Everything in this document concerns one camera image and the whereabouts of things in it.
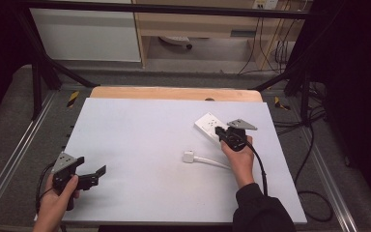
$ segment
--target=horizontal black bar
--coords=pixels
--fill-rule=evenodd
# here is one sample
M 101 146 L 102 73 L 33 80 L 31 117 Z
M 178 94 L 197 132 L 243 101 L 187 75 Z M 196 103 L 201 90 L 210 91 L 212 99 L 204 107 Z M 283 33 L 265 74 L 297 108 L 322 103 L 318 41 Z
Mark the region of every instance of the horizontal black bar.
M 56 9 L 95 12 L 132 12 L 132 13 L 159 13 L 176 15 L 223 15 L 242 17 L 269 17 L 291 19 L 316 19 L 326 16 L 322 13 L 288 12 L 255 9 L 234 9 L 218 7 L 190 7 L 149 4 L 122 4 L 122 3 L 94 3 L 94 2 L 68 2 L 68 1 L 39 1 L 19 0 L 17 3 L 27 8 Z

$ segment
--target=white tabletop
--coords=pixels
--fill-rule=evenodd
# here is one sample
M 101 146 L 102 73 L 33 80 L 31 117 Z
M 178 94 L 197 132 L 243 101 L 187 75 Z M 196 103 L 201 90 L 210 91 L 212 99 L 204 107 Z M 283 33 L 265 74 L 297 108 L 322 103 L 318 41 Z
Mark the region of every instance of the white tabletop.
M 229 164 L 194 122 L 211 112 L 223 123 L 243 119 L 267 172 L 269 196 L 279 198 L 294 223 L 306 223 L 265 103 L 235 101 L 86 99 L 65 152 L 85 163 L 77 174 L 103 165 L 100 183 L 81 191 L 64 221 L 76 223 L 230 223 L 238 186 L 228 169 L 184 163 L 184 151 Z M 262 186 L 258 162 L 254 178 Z

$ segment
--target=gray floor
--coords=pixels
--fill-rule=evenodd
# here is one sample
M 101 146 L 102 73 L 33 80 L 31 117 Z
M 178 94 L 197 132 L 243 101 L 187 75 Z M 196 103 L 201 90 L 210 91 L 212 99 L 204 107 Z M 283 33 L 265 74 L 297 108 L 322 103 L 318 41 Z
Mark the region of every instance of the gray floor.
M 247 44 L 242 40 L 194 39 L 193 49 L 186 50 L 152 40 L 150 59 L 145 69 L 122 69 L 115 66 L 109 69 L 87 70 L 88 66 L 78 67 L 87 79 L 105 85 L 178 86 L 245 89 L 254 87 L 276 72 L 251 72 L 236 75 L 249 57 Z M 250 63 L 245 71 L 255 70 Z M 90 89 L 75 85 L 74 81 L 62 76 L 64 88 L 57 92 L 42 126 L 35 135 L 23 160 L 0 200 L 0 230 L 30 231 L 34 218 L 34 196 L 36 183 L 43 168 L 56 159 L 62 147 L 67 145 L 71 126 L 76 121 L 84 99 Z M 270 90 L 262 93 L 269 104 L 274 121 L 293 122 L 297 117 L 292 110 L 274 106 L 274 97 L 289 104 L 281 91 L 286 83 L 281 81 Z M 66 104 L 71 93 L 80 90 L 72 108 Z M 17 142 L 26 131 L 32 115 L 32 92 L 30 70 L 22 69 L 14 75 L 14 82 L 0 106 L 0 171 L 5 167 Z M 342 148 L 335 137 L 329 122 L 314 124 L 315 139 L 328 168 L 338 185 L 359 231 L 371 231 L 371 191 L 357 169 L 347 167 Z M 308 149 L 301 130 L 279 136 L 284 155 L 293 176 L 300 167 Z M 324 186 L 314 163 L 306 164 L 298 183 L 298 190 L 315 190 L 326 195 Z M 318 217 L 327 215 L 327 207 L 319 198 L 304 196 L 302 205 L 305 211 Z M 299 231 L 342 231 L 336 217 L 329 222 L 317 222 L 311 218 L 305 225 L 298 225 Z

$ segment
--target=black sleeve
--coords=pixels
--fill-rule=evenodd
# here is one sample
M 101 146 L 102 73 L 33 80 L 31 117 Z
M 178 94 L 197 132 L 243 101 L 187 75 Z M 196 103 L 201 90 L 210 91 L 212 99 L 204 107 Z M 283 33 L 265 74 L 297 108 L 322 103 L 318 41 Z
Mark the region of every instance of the black sleeve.
M 281 202 L 277 198 L 264 196 L 255 183 L 237 191 L 237 202 L 239 208 L 234 213 L 234 232 L 296 231 Z

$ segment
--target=hand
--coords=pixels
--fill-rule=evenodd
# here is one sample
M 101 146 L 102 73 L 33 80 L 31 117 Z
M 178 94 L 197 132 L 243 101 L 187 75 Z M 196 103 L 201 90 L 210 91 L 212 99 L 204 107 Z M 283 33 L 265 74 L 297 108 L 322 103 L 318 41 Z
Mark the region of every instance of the hand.
M 246 140 L 252 144 L 252 137 L 247 136 Z M 237 180 L 239 188 L 254 183 L 252 167 L 254 164 L 254 154 L 248 146 L 239 152 L 234 152 L 224 141 L 221 140 L 221 150 L 231 163 L 231 169 Z
M 73 194 L 74 198 L 78 198 L 79 192 L 75 191 L 78 183 L 78 176 L 74 175 L 66 185 L 62 194 L 58 195 L 53 189 L 53 174 L 47 178 L 45 191 L 39 210 L 38 219 L 35 223 L 33 231 L 58 231 L 60 221 L 68 207 L 69 198 Z

